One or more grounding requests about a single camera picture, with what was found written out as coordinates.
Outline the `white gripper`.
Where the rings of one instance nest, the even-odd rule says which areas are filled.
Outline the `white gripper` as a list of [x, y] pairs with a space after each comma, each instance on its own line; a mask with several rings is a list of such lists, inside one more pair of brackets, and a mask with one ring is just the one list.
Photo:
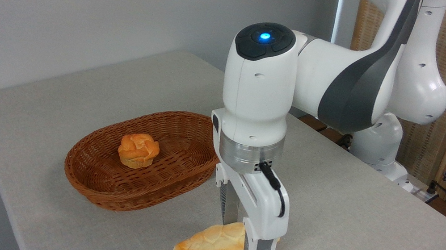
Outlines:
[[273, 250], [286, 233], [290, 210], [289, 196], [273, 170], [284, 141], [264, 147], [236, 143], [222, 131], [224, 115], [223, 108], [211, 115], [223, 225], [238, 222], [244, 208], [244, 250]]

